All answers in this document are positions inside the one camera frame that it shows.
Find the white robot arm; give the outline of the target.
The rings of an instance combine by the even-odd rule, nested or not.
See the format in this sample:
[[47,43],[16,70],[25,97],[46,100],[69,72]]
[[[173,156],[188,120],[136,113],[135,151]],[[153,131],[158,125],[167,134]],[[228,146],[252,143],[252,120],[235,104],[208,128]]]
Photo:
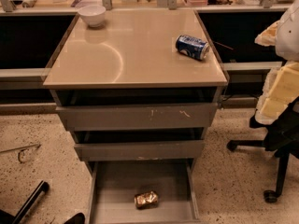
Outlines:
[[269,125],[299,96],[299,0],[257,35],[254,42],[274,46],[276,55],[287,61],[281,68],[270,70],[256,107],[256,120]]

